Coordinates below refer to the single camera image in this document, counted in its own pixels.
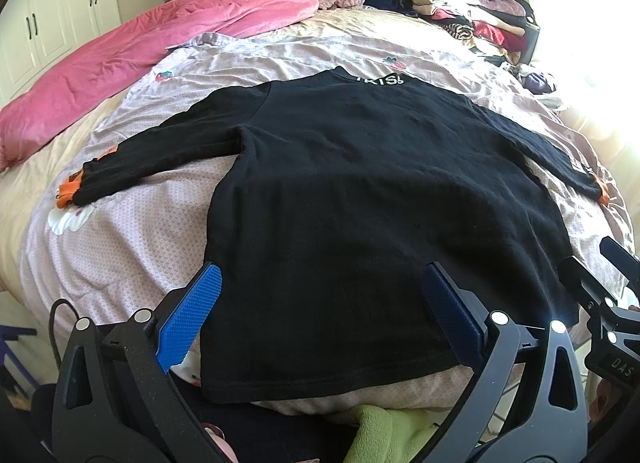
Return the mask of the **black long-sleeve shirt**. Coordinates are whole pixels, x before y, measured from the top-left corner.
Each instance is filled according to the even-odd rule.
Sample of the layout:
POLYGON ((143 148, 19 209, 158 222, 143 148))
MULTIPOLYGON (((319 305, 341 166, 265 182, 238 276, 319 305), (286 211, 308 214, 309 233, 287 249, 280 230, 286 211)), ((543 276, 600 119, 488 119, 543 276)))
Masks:
POLYGON ((490 309, 575 324, 572 253, 534 174, 590 200, 602 182, 541 134, 404 75, 341 68, 226 87, 90 160, 58 190, 85 206, 194 160, 232 156, 206 220, 222 274, 201 331, 221 403, 326 397, 454 367, 421 294, 439 263, 490 309))

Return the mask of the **pile of folded clothes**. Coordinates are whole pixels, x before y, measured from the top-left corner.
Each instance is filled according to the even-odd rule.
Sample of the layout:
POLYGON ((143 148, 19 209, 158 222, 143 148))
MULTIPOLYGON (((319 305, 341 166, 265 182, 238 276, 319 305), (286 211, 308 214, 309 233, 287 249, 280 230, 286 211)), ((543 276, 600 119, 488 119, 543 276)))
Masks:
POLYGON ((540 28, 526 0, 408 0, 412 12, 500 66, 529 64, 540 28))

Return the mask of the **green fleece sleeve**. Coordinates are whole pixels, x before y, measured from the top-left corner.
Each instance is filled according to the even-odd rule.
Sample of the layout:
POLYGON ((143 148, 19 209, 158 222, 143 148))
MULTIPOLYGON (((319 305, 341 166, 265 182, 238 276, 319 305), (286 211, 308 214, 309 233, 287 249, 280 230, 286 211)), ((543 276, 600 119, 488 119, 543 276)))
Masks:
POLYGON ((426 410, 357 405, 334 420, 356 426, 345 462, 407 463, 430 441, 437 426, 426 410))

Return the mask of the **pink quilt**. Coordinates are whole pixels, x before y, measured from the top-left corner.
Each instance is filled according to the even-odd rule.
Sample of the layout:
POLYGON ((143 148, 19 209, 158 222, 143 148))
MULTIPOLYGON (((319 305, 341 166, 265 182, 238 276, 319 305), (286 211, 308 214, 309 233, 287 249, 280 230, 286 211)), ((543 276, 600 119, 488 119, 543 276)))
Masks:
POLYGON ((1 167, 22 163, 169 49, 204 33, 247 38, 306 20, 318 0, 171 0, 90 40, 1 109, 1 167))

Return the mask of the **navy blue garment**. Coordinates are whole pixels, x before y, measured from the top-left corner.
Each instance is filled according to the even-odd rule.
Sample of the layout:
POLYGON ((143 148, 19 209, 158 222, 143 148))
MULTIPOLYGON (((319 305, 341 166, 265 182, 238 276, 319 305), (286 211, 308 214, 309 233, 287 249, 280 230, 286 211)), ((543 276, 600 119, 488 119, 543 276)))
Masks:
POLYGON ((364 5, 416 18, 416 12, 413 10, 411 0, 364 0, 364 5))

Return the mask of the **white wardrobe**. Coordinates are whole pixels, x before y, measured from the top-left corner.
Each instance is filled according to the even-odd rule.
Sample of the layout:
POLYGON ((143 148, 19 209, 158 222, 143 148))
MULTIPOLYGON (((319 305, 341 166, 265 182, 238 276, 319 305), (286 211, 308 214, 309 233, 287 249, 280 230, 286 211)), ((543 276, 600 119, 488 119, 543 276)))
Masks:
POLYGON ((8 0, 1 11, 1 103, 119 25, 117 0, 8 0))

